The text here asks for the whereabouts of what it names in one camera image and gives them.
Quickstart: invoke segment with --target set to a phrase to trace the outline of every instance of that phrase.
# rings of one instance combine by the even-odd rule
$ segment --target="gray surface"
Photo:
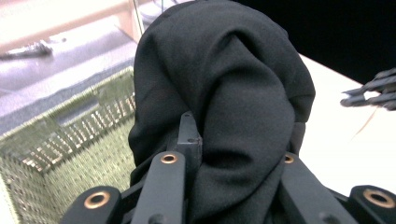
[[[107,21],[61,37],[51,56],[0,61],[0,134],[133,65],[136,43]]]

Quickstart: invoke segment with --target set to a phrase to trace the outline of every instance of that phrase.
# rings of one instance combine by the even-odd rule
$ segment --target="black object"
[[[183,114],[178,142],[197,136],[191,113]],[[121,196],[111,187],[85,191],[69,207],[61,223],[185,223],[185,174],[194,174],[198,168],[186,169],[185,162],[200,160],[194,157],[202,141],[190,143],[189,148],[184,147],[184,155],[176,151],[156,155],[147,176]],[[396,195],[391,192],[358,186],[347,198],[322,186],[296,155],[287,153],[285,163],[277,199],[287,223],[395,223]]]
[[[300,148],[315,96],[286,32],[235,2],[178,4],[140,39],[134,86],[132,185],[177,139],[180,116],[190,110],[205,149],[188,190],[188,222],[263,223],[281,159]]]
[[[282,26],[306,57],[361,84],[396,65],[396,1],[234,1]]]
[[[381,94],[366,99],[364,93],[367,91],[378,91]],[[387,110],[396,110],[396,68],[380,72],[362,87],[344,93],[348,98],[341,101],[343,106],[380,105]]]

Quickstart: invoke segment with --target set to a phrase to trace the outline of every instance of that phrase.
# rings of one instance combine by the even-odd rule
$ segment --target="table surface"
[[[300,157],[327,188],[349,196],[358,185],[396,193],[396,112],[376,106],[343,107],[342,91],[357,83],[302,56],[317,96]]]

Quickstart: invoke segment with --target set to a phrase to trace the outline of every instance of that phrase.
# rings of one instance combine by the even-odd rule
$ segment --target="black fabric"
[[[190,110],[204,143],[203,163],[187,189],[188,221],[263,223],[284,154],[298,151],[290,147],[302,142],[315,95],[286,32],[234,2],[171,7],[139,42],[134,84],[131,184],[166,150]]]

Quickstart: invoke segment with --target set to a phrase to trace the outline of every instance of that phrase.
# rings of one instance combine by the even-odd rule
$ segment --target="green plastic basket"
[[[128,189],[133,125],[133,68],[124,67],[3,134],[0,223],[59,223],[86,189]]]

